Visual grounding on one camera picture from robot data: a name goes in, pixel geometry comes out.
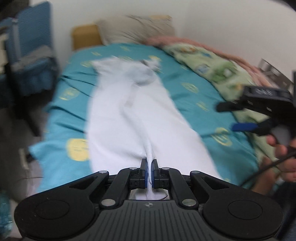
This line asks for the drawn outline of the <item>yellow pillow behind grey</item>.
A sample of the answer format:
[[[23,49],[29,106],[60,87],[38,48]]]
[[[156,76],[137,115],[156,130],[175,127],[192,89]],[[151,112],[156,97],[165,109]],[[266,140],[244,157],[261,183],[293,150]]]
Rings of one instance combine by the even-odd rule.
[[[150,15],[148,16],[150,21],[158,22],[158,23],[169,23],[172,18],[169,15]]]

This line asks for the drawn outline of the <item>white garment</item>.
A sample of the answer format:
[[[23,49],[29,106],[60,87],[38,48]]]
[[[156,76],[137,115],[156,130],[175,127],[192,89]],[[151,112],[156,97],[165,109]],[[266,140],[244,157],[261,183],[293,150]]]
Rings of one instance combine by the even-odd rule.
[[[220,174],[199,134],[176,109],[158,76],[158,60],[92,61],[97,85],[88,103],[86,137],[93,172],[157,160],[187,175]]]

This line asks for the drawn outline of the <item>teal patterned bed sheet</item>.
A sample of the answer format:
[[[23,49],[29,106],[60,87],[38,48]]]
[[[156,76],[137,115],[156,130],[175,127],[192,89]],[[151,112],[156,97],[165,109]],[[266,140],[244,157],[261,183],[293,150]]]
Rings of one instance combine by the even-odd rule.
[[[43,141],[30,147],[39,162],[42,192],[91,173],[84,134],[87,104],[97,82],[92,61],[116,56],[123,60],[158,60],[159,76],[176,108],[202,138],[222,178],[241,184],[257,168],[254,146],[244,133],[232,132],[232,113],[218,113],[219,92],[204,78],[152,46],[112,44],[75,52],[60,76]]]

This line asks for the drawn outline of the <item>green cartoon fleece blanket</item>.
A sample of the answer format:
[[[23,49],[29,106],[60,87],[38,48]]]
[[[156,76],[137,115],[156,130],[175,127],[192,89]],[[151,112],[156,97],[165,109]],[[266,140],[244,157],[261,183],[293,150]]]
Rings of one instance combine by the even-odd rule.
[[[220,57],[205,48],[186,43],[168,44],[160,48],[213,84],[226,101],[238,99],[245,86],[271,87],[264,77],[263,82],[261,81],[262,75],[258,77],[256,73],[249,73],[235,61]],[[267,120],[266,115],[247,109],[232,113],[241,123],[259,123]],[[247,133],[247,135],[251,138],[259,163],[264,156],[275,160],[274,148],[266,143],[265,137],[252,133]]]

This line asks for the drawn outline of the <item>blue folding chair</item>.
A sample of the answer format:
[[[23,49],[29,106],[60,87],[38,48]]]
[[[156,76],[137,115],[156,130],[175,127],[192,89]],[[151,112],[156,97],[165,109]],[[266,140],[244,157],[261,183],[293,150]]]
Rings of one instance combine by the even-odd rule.
[[[53,89],[58,63],[51,37],[51,5],[29,6],[15,17],[1,20],[8,39],[6,50],[23,95]]]

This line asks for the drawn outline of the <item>mustard yellow headboard cushion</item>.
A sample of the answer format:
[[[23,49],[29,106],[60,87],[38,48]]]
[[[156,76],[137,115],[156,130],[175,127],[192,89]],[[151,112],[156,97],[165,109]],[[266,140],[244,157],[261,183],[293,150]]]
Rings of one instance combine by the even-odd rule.
[[[103,45],[99,29],[95,24],[76,26],[71,32],[72,50]]]

